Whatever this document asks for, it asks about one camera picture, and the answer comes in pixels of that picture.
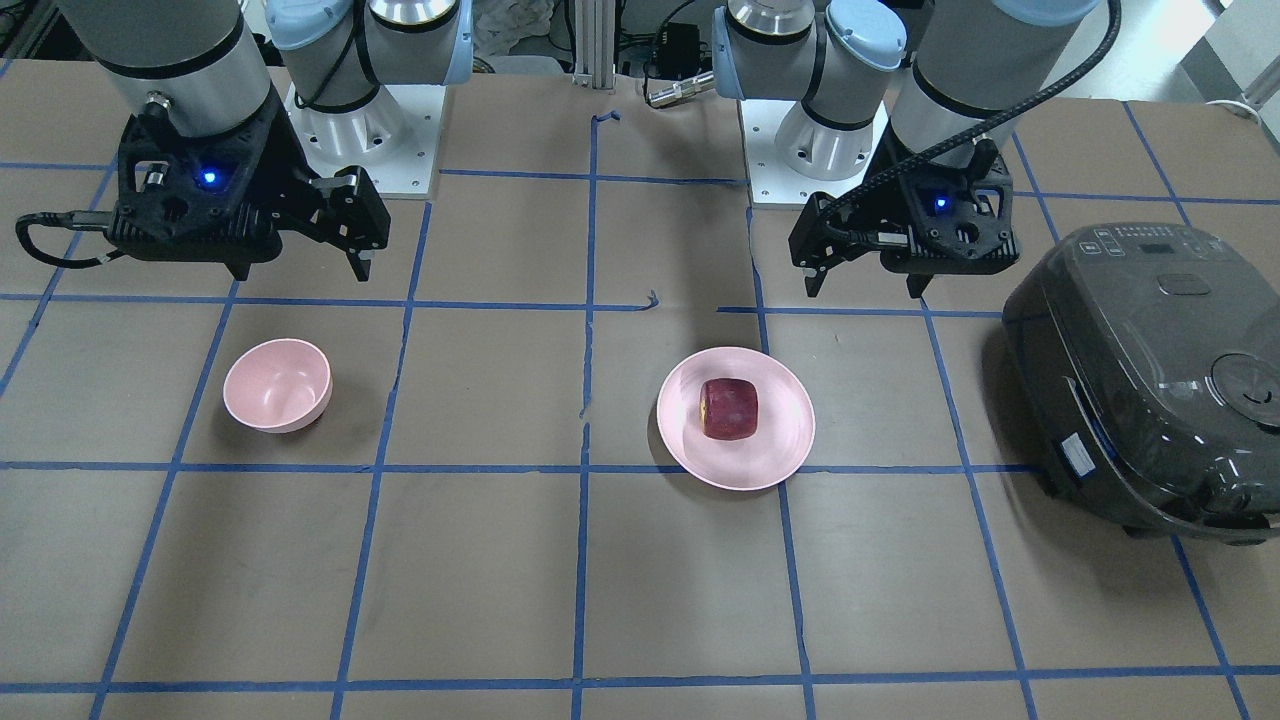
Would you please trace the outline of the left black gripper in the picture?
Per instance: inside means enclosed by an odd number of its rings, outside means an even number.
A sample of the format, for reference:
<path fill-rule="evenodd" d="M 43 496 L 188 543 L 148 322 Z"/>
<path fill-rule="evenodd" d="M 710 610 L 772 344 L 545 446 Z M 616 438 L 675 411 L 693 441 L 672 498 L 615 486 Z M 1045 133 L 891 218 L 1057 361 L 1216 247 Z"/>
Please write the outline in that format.
<path fill-rule="evenodd" d="M 805 295 L 819 295 L 831 269 L 874 254 L 904 274 L 910 299 L 937 275 L 993 275 L 1021 256 L 1012 229 L 1012 181 L 992 138 L 959 168 L 928 161 L 852 204 L 814 192 L 788 236 Z"/>

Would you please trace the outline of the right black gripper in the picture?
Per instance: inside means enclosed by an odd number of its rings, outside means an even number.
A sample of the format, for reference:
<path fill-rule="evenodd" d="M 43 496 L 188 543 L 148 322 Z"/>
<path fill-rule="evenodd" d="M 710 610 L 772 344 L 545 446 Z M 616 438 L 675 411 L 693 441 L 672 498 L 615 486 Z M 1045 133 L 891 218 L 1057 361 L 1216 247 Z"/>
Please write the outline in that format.
<path fill-rule="evenodd" d="M 390 238 L 390 213 L 364 167 L 317 177 L 306 163 L 274 86 L 260 106 L 219 135 L 186 137 L 177 101 L 148 94 L 122 133 L 118 191 L 106 241 L 152 263 L 214 263 L 237 282 L 274 261 L 282 231 L 340 250 L 370 281 Z"/>

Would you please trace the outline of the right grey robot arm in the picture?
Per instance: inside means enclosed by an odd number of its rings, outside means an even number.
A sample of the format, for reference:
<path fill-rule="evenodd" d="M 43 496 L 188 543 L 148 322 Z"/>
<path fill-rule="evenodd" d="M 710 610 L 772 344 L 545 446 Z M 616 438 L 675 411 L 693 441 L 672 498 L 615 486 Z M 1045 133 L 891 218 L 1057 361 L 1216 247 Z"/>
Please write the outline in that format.
<path fill-rule="evenodd" d="M 293 82 L 283 97 L 236 1 L 60 1 L 129 104 L 109 211 L 15 222 L 23 250 L 68 270 L 119 258 L 223 265 L 238 281 L 293 231 L 365 282 L 390 214 L 369 172 L 410 136 L 396 86 L 467 81 L 468 1 L 268 1 Z"/>

